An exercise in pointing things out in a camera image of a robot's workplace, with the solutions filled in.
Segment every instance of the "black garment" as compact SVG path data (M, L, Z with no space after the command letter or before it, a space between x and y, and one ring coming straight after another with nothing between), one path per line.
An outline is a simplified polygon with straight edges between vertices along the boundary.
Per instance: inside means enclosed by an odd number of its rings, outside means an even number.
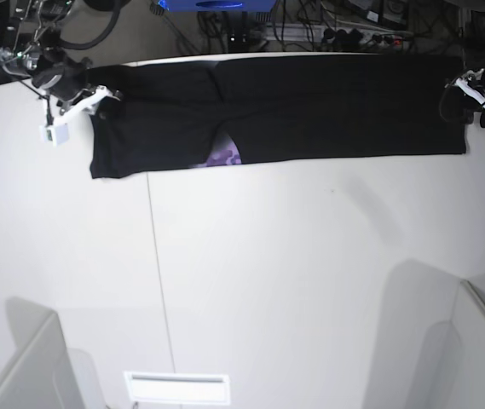
M459 59L309 55L112 66L93 84L124 94L92 118L91 173L124 177L206 161L220 130L243 164L299 158L465 153L437 106ZM113 109L111 105L120 105Z

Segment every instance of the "blue device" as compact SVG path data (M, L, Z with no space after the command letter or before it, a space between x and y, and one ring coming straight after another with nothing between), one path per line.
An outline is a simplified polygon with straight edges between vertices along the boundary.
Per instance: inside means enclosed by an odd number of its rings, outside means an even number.
M169 11L261 11L269 12L275 0L160 0Z

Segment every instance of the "power strip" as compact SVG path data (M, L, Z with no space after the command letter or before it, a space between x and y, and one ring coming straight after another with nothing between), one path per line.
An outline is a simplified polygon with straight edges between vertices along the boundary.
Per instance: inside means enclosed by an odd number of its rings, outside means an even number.
M284 42L293 43L301 42L307 43L309 38L312 37L311 33L314 34L315 43L319 44L324 37L324 32L328 29L328 26L316 25L316 26L304 26L300 23L286 23L284 25ZM337 24L332 27L335 36L341 30L344 34L349 34L353 30L361 34L361 40L359 42L360 46L369 47L372 46L379 49L393 49L393 50L403 50L403 47L407 43L403 41L407 36L401 36L395 32L387 32L384 30L373 30L370 28L360 28L353 27L345 24ZM276 24L276 33L278 37L282 35L282 27L280 24ZM276 36L274 35L274 30L272 24L267 24L264 33L265 39L269 41L276 41ZM332 43L335 37L327 40L328 43Z

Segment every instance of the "black pants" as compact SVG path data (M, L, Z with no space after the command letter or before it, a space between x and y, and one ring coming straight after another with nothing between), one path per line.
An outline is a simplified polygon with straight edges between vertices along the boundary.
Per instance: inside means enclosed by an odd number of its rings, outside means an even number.
M91 173L124 177L206 161L218 132L243 164L465 153L464 126L437 106L459 59L309 55L91 70L124 94L93 117Z

